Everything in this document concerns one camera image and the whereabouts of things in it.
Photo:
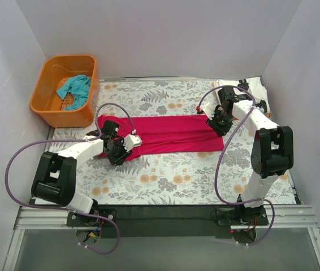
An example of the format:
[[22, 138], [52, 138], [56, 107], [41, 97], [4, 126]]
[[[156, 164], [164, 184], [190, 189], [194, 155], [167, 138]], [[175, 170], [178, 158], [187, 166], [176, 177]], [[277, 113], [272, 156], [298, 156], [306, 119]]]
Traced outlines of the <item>magenta t shirt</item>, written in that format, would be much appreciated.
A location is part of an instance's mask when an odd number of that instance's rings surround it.
[[126, 158], [175, 152], [215, 152], [224, 149], [223, 138], [206, 124], [205, 115], [133, 117], [142, 144]]

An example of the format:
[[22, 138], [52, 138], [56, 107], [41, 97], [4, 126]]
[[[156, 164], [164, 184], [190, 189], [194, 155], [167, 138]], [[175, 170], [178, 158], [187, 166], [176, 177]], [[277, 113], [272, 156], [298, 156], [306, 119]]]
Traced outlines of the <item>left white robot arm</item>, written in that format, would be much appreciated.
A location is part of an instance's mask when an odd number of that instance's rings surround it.
[[132, 150], [141, 146], [142, 140], [135, 130], [121, 137], [119, 128], [118, 123], [106, 120], [100, 130], [87, 133], [81, 142], [60, 152], [44, 152], [34, 176], [32, 196], [80, 213], [84, 224], [95, 225], [100, 217], [98, 203], [77, 191], [77, 170], [100, 154], [105, 154], [111, 165], [122, 165]]

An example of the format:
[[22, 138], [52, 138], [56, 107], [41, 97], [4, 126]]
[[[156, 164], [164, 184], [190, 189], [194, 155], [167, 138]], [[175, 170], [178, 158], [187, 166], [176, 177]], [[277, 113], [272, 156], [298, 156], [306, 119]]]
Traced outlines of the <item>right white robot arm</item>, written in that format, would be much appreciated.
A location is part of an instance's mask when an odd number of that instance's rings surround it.
[[253, 135], [254, 142], [250, 156], [253, 172], [246, 189], [234, 203], [222, 200], [225, 206], [215, 210], [215, 218], [220, 226], [267, 225], [263, 206], [266, 194], [277, 178], [293, 167], [293, 131], [271, 121], [265, 115], [266, 102], [256, 102], [243, 85], [219, 86], [216, 90], [220, 104], [200, 105], [197, 109], [207, 116], [208, 126], [222, 137], [238, 119], [239, 125]]

